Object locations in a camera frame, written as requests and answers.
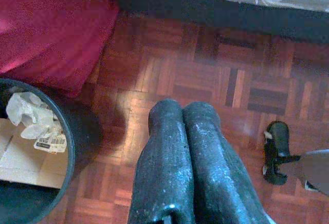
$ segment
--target parquet floor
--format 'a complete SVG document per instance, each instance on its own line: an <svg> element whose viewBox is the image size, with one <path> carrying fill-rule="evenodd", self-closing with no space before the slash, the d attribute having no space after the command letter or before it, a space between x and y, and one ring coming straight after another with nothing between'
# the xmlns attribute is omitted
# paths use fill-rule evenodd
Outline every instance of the parquet floor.
<svg viewBox="0 0 329 224"><path fill-rule="evenodd" d="M135 164L148 141L148 112L172 97L218 111L260 200L278 223L329 223L329 198L289 178L262 177L262 132L288 123L292 154L329 148L329 46L120 13L114 35L79 100L104 129L101 153L40 223L124 224Z"/></svg>

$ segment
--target black trash can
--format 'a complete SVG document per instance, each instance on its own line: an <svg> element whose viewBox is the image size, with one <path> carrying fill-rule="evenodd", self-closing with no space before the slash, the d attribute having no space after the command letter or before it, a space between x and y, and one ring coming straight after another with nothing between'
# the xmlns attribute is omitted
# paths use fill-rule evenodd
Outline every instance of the black trash can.
<svg viewBox="0 0 329 224"><path fill-rule="evenodd" d="M68 98L45 94L23 82L0 79L0 118L6 118L8 89L29 91L45 102L58 117L67 140L68 164L60 189L0 181L0 223L37 223L58 204L72 178L97 154L101 143L101 126L89 107Z"/></svg>

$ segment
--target cardboard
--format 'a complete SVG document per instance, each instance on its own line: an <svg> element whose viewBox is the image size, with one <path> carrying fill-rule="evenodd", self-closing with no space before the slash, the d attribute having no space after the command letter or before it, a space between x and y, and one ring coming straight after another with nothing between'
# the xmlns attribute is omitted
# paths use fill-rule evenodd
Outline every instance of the cardboard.
<svg viewBox="0 0 329 224"><path fill-rule="evenodd" d="M50 154L36 150L34 139L21 137L23 124L14 126L0 119L0 180L60 189L68 163L64 153Z"/></svg>

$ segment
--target red cloth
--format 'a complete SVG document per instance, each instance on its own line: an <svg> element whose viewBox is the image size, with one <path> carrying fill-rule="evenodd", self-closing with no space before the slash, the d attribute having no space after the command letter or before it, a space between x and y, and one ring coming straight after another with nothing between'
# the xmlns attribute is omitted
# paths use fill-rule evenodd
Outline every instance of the red cloth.
<svg viewBox="0 0 329 224"><path fill-rule="evenodd" d="M0 0L0 77L78 95L117 13L113 0Z"/></svg>

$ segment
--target paper trash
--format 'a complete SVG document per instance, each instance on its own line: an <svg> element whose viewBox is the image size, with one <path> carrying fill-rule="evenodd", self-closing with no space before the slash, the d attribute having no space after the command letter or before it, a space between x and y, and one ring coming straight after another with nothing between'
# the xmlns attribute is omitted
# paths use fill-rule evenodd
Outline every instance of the paper trash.
<svg viewBox="0 0 329 224"><path fill-rule="evenodd" d="M62 133L62 127L58 120L54 120L56 116L52 110L31 92L14 93L8 102L6 112L15 126L21 122L25 125L26 128L21 133L22 138L49 138Z"/></svg>

